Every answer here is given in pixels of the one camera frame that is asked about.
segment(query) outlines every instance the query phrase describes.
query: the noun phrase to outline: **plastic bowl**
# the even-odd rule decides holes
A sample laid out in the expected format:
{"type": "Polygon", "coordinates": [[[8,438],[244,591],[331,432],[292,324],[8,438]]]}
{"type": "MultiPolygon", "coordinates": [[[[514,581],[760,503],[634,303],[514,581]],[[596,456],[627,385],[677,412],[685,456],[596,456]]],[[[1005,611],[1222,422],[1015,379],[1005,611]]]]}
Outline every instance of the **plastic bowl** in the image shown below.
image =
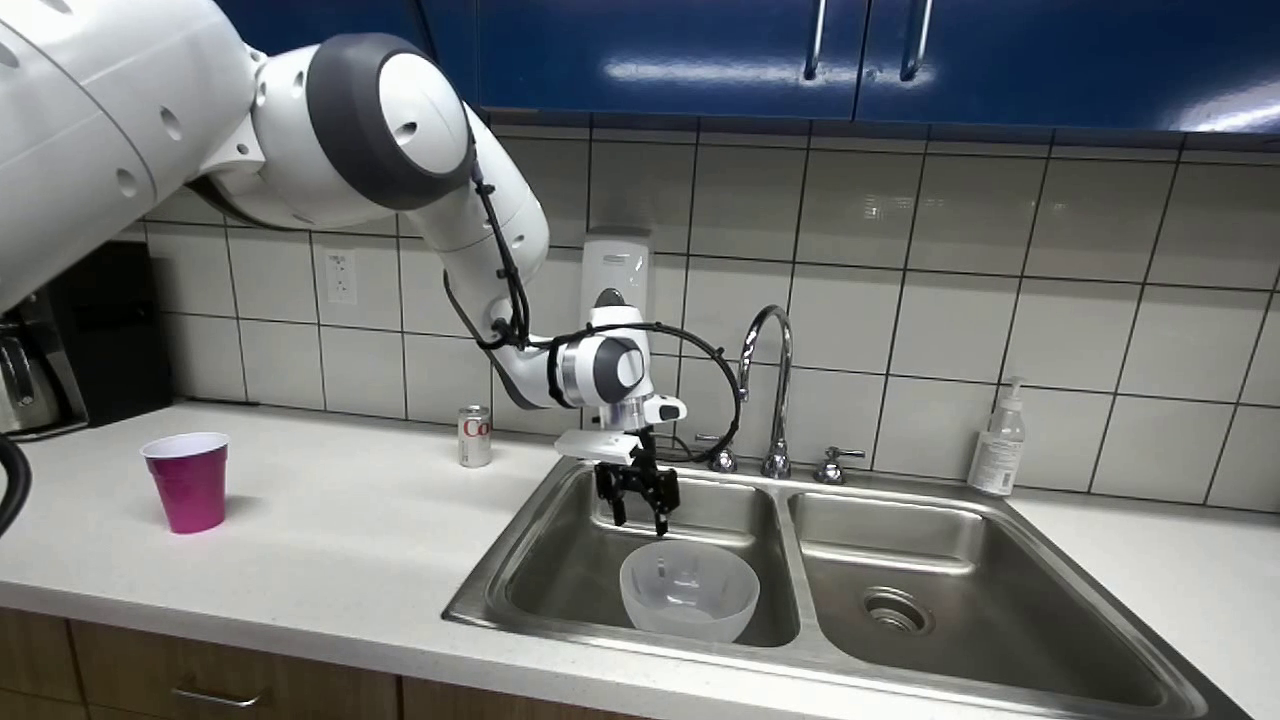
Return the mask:
{"type": "Polygon", "coordinates": [[[758,615],[760,576],[705,546],[646,546],[615,574],[637,630],[733,643],[758,615]]]}

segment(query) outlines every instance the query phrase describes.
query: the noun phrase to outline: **sink basin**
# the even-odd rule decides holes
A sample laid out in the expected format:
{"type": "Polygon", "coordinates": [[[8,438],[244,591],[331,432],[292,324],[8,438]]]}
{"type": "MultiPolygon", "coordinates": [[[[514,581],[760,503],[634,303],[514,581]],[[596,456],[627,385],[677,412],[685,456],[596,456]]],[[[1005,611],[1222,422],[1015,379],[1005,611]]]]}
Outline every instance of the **sink basin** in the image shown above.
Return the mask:
{"type": "Polygon", "coordinates": [[[592,470],[555,466],[447,604],[447,620],[733,665],[949,705],[1070,718],[1243,718],[1005,500],[936,484],[804,484],[679,473],[677,546],[760,576],[730,641],[634,630],[615,574],[654,546],[615,528],[592,470]]]}

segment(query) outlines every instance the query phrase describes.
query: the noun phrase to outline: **countertop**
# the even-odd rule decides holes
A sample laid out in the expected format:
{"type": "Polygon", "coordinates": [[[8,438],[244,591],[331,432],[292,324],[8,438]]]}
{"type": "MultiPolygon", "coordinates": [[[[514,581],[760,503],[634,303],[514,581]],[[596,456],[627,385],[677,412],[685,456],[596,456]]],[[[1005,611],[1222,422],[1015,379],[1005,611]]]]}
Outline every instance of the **countertop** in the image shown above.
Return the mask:
{"type": "MultiPolygon", "coordinates": [[[[640,718],[991,718],[848,685],[464,630],[444,604],[555,466],[499,439],[175,403],[28,446],[38,489],[0,540],[0,609],[331,659],[640,718]],[[233,438],[229,524],[173,538],[139,446],[233,438]]],[[[1280,720],[1280,521],[1019,493],[1015,507],[1243,714],[1280,720]]]]}

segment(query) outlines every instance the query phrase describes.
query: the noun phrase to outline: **sink drain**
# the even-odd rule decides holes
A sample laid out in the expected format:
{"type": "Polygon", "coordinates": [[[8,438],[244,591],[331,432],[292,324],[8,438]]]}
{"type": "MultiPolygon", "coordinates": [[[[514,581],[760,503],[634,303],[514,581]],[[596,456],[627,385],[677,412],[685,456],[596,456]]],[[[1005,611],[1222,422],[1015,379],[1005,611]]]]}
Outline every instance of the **sink drain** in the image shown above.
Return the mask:
{"type": "Polygon", "coordinates": [[[890,631],[919,638],[933,630],[929,611],[906,590],[878,585],[878,590],[867,590],[866,609],[867,609],[873,626],[880,626],[890,631]]]}

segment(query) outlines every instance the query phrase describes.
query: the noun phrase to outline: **plastic cup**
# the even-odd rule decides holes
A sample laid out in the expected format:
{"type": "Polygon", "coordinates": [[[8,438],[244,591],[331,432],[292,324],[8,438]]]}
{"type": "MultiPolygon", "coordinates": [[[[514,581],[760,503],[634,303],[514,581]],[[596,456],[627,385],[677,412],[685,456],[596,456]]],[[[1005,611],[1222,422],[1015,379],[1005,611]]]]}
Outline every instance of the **plastic cup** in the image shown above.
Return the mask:
{"type": "Polygon", "coordinates": [[[184,432],[146,449],[173,534],[209,534],[229,515],[229,438],[184,432]]]}

